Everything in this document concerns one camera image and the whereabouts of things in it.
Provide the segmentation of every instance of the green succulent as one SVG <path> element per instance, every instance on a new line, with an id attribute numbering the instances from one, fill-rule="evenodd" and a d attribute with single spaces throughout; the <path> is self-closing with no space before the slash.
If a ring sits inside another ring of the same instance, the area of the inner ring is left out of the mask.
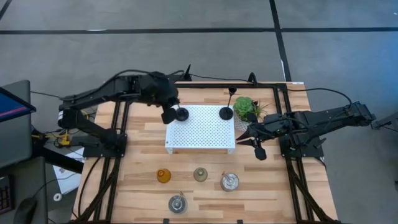
<path id="1" fill-rule="evenodd" d="M 253 112 L 253 101 L 249 97 L 240 96 L 236 99 L 234 104 L 234 110 L 236 115 L 242 120 L 247 121 L 247 115 L 250 112 Z"/>
<path id="2" fill-rule="evenodd" d="M 236 102 L 234 104 L 234 111 L 236 115 L 242 120 L 242 121 L 247 121 L 248 117 L 247 115 L 249 113 L 254 113 L 256 117 L 260 117 L 261 113 L 265 113 L 264 108 L 268 105 L 261 106 L 261 102 L 255 101 L 250 97 L 243 97 L 240 96 L 236 99 Z"/>

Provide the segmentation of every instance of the orange glass jar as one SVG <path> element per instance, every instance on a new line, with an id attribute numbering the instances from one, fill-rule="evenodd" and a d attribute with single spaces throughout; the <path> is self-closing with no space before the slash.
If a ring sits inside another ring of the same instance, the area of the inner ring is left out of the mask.
<path id="1" fill-rule="evenodd" d="M 172 173 L 168 169 L 159 169 L 156 172 L 156 177 L 160 183 L 165 184 L 172 178 Z"/>

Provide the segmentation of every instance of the white plant pot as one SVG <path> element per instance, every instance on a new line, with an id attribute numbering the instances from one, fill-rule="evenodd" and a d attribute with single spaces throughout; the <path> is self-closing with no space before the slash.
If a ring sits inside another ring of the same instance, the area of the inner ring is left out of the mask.
<path id="1" fill-rule="evenodd" d="M 248 123 L 248 122 L 242 121 L 242 120 L 236 115 L 236 113 L 234 112 L 234 125 L 235 125 L 235 128 L 236 128 L 238 131 L 243 131 L 243 132 L 245 132 L 245 131 L 247 130 L 249 124 L 250 124 L 250 123 Z"/>

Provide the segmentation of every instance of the white paper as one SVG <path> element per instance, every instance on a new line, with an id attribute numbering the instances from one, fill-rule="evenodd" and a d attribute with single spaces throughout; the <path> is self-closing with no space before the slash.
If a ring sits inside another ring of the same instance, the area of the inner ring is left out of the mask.
<path id="1" fill-rule="evenodd" d="M 84 147 L 76 150 L 74 152 L 71 152 L 69 154 L 66 154 L 65 156 L 76 159 L 77 161 L 80 162 L 85 162 L 83 159 L 83 151 L 84 151 Z M 53 166 L 54 167 L 54 172 L 55 172 L 55 176 L 57 179 L 63 179 L 63 178 L 67 178 L 69 176 L 71 176 L 72 174 L 75 174 L 72 171 L 69 170 L 65 170 L 64 168 L 58 167 L 58 166 Z M 66 180 L 57 180 L 58 181 L 58 185 L 60 186 L 60 191 L 61 194 L 67 194 L 69 192 L 71 192 L 72 190 L 75 190 L 76 188 L 78 188 L 79 183 L 80 183 L 80 174 L 75 174 L 71 177 L 69 177 Z"/>

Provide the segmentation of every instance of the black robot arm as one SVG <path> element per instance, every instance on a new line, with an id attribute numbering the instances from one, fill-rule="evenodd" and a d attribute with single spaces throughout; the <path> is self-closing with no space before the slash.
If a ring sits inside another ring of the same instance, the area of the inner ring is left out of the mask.
<path id="1" fill-rule="evenodd" d="M 104 129 L 87 120 L 80 111 L 81 109 L 107 101 L 145 103 L 148 106 L 161 106 L 164 111 L 162 113 L 163 123 L 169 124 L 176 117 L 176 112 L 172 106 L 180 103 L 178 90 L 173 81 L 160 72 L 148 72 L 145 75 L 114 76 L 99 88 L 66 96 L 61 100 L 63 103 L 59 106 L 60 113 L 58 116 L 58 125 L 61 128 L 82 130 L 99 140 L 99 142 L 90 142 L 93 148 L 103 145 L 104 148 L 112 149 L 106 152 L 119 151 L 118 155 L 123 155 L 124 152 L 122 149 L 125 148 L 127 138 L 124 133 L 123 135 L 117 134 L 115 129 Z M 76 142 L 76 144 L 84 145 L 83 142 Z M 109 157 L 118 157 L 118 155 L 111 153 Z"/>
<path id="2" fill-rule="evenodd" d="M 237 144 L 250 145 L 255 148 L 256 157 L 266 159 L 266 152 L 261 147 L 261 142 L 278 137 L 289 139 L 289 148 L 298 150 L 305 155 L 307 150 L 317 150 L 324 139 L 319 139 L 326 133 L 335 131 L 345 126 L 368 126 L 376 117 L 371 114 L 360 102 L 355 102 L 343 107 L 333 108 L 319 112 L 294 111 L 285 114 L 270 114 L 258 123 L 255 117 L 248 129 L 236 140 L 243 140 Z"/>

